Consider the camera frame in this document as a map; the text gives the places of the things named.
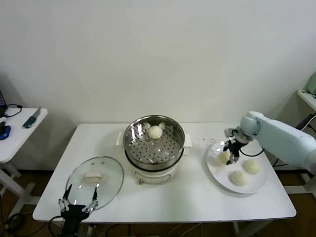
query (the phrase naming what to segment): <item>floor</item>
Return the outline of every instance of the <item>floor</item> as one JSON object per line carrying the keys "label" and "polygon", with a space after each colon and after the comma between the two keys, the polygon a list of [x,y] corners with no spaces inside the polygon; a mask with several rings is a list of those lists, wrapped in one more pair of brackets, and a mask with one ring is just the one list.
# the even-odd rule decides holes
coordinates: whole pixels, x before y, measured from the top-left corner
{"label": "floor", "polygon": [[[23,173],[22,177],[16,181],[25,187],[29,182],[36,182],[37,185],[32,192],[35,196],[40,196],[50,178],[48,173]],[[281,173],[278,174],[283,185],[301,185],[302,179],[297,173]],[[316,237],[316,201],[311,195],[290,195],[290,198],[296,207],[297,216],[292,219],[277,220],[263,228],[257,233],[257,237]],[[6,219],[14,207],[17,197],[10,191],[6,191],[2,197],[3,217]],[[29,212],[34,209],[33,206],[25,206],[22,212]],[[26,218],[23,228],[18,231],[17,235],[28,235],[43,225],[43,222],[37,222],[32,216]],[[195,224],[183,224],[176,228],[169,237],[180,237],[186,230],[189,230]],[[104,237],[107,229],[112,224],[104,224],[96,226],[93,237]],[[130,234],[136,237],[159,235],[165,237],[167,233],[177,224],[133,224],[130,225]],[[86,230],[87,225],[82,225],[82,229]],[[53,226],[55,233],[59,233],[60,228]],[[205,223],[188,232],[185,237],[199,237],[202,230],[203,237],[233,237],[234,230],[231,223]],[[125,237],[128,235],[128,225],[117,225],[109,230],[107,237]],[[35,237],[50,237],[47,225]]]}

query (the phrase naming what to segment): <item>white wall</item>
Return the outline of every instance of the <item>white wall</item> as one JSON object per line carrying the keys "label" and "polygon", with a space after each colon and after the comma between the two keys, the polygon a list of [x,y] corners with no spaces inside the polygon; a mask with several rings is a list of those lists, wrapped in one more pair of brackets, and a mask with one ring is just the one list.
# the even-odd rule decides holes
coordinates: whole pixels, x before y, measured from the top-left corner
{"label": "white wall", "polygon": [[239,120],[295,124],[316,70],[314,0],[2,0],[0,89],[48,108],[15,158],[52,169],[83,122]]}

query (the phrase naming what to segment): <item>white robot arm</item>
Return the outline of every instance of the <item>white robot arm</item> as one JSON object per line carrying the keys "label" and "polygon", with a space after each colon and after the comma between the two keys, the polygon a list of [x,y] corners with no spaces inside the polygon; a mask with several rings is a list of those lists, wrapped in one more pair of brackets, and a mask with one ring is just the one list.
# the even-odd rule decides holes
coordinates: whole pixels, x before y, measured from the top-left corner
{"label": "white robot arm", "polygon": [[254,138],[261,147],[281,161],[316,174],[316,140],[283,122],[250,111],[242,117],[239,127],[226,129],[225,135],[231,137],[224,148],[231,152],[227,164],[235,163],[239,158],[240,148]]}

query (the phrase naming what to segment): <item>green object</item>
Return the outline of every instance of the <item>green object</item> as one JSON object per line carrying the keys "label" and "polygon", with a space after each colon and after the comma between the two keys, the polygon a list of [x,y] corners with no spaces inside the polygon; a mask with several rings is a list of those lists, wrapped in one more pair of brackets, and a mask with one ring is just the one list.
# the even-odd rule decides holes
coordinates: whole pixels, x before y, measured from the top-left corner
{"label": "green object", "polygon": [[23,127],[30,128],[35,123],[35,121],[36,121],[36,117],[33,117],[33,116],[29,117],[29,119],[26,120],[26,122],[23,124]]}
{"label": "green object", "polygon": [[306,90],[313,95],[316,95],[316,72],[311,76],[306,84]]}

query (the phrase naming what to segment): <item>white plate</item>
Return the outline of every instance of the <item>white plate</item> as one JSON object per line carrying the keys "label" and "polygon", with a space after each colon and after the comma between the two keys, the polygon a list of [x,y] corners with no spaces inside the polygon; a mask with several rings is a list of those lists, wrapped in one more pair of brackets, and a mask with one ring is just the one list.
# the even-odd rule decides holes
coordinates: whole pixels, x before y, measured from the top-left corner
{"label": "white plate", "polygon": [[[262,160],[260,159],[261,156],[247,157],[243,154],[240,154],[239,160],[235,164],[225,165],[222,164],[218,159],[218,155],[223,151],[223,147],[224,145],[221,145],[220,143],[215,143],[210,147],[207,153],[207,166],[214,178],[227,189],[237,193],[252,194],[259,191],[264,186],[267,179],[267,173],[265,172],[264,165],[262,163]],[[260,162],[261,170],[259,173],[250,174],[244,169],[243,164],[248,159],[255,159]],[[248,184],[241,187],[230,181],[230,174],[236,170],[242,170],[247,174]]]}

